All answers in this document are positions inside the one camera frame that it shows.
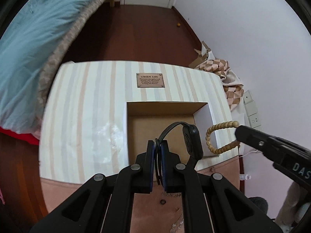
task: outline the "screw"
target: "screw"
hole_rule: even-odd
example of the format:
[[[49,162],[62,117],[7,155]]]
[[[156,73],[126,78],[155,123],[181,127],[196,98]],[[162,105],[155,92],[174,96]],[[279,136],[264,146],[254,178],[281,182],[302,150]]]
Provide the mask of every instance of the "screw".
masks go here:
[[[176,165],[176,168],[178,170],[184,170],[186,168],[186,166],[184,164],[182,164],[182,163],[179,163],[179,164]]]
[[[104,175],[102,175],[102,174],[100,174],[100,173],[98,173],[98,174],[96,174],[95,176],[94,176],[94,180],[95,181],[101,181],[101,180],[103,180],[104,179]]]
[[[222,179],[222,175],[220,174],[220,173],[214,173],[213,174],[213,178],[215,179],[215,180],[221,180]]]
[[[131,165],[131,169],[134,171],[137,171],[140,169],[140,165],[138,165],[138,164]]]

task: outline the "baseboard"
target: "baseboard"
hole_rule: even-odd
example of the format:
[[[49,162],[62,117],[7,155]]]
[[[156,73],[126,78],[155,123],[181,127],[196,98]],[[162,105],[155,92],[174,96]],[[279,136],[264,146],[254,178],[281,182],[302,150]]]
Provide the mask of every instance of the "baseboard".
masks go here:
[[[179,11],[174,6],[172,6],[172,10],[175,11],[177,16],[180,18],[181,22],[185,25],[187,31],[189,32],[189,34],[193,40],[194,48],[201,50],[201,47],[202,47],[201,41],[199,40],[197,35],[194,33],[193,29],[190,27],[190,25],[188,24],[186,19],[183,18],[183,16],[179,13]]]

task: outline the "wooden chair leg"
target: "wooden chair leg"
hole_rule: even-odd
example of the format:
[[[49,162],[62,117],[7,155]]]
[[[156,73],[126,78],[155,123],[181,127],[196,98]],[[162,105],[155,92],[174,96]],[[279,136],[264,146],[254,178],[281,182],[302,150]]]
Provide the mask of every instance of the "wooden chair leg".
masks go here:
[[[110,7],[113,8],[114,7],[114,0],[109,0],[110,1]]]

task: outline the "brown floor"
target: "brown floor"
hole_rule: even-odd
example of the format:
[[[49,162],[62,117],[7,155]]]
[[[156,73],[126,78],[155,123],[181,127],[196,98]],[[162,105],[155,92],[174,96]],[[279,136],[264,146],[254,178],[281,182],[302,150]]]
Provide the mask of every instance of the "brown floor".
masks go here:
[[[198,48],[195,40],[172,9],[104,4],[85,24],[63,62],[135,60],[188,66],[197,58],[194,48]]]
[[[41,191],[38,149],[0,133],[0,187],[5,200],[0,232],[2,221],[7,220],[4,213],[24,231],[48,213]]]

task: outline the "wall socket panel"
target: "wall socket panel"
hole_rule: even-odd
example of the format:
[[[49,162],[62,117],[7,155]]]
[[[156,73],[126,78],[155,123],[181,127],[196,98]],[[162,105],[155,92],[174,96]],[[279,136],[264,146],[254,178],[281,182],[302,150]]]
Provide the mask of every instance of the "wall socket panel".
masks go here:
[[[245,110],[246,110],[247,116],[251,116],[253,114],[258,113],[256,104],[255,104],[254,101],[252,101],[252,102],[250,102],[248,104],[245,104]]]
[[[258,113],[249,116],[248,119],[249,119],[249,123],[252,128],[255,128],[261,125]]]
[[[244,100],[244,104],[248,104],[250,102],[253,101],[251,92],[249,90],[247,90],[246,92],[244,92],[243,94],[243,100]]]
[[[255,130],[258,130],[258,131],[262,131],[262,130],[261,130],[261,125],[255,127],[254,129],[255,129]]]

